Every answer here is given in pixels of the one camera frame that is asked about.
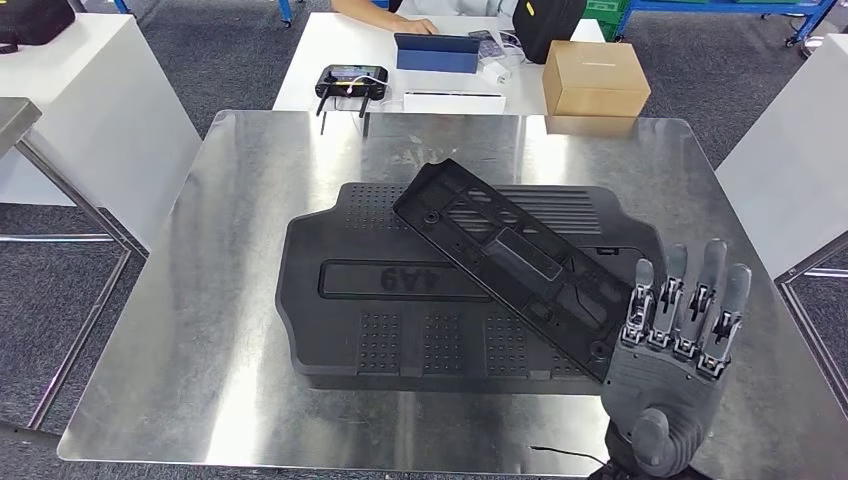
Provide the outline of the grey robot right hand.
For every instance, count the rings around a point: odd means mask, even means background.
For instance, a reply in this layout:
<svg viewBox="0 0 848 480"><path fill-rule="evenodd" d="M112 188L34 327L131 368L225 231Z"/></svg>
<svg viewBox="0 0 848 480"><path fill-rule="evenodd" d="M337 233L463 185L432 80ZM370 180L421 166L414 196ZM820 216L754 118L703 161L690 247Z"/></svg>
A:
<svg viewBox="0 0 848 480"><path fill-rule="evenodd" d="M667 252L667 276L655 286L647 259L636 265L627 317L603 381L609 459L595 479L683 479L718 412L742 325L751 269L727 266L728 247L710 240L691 291L688 254Z"/></svg>

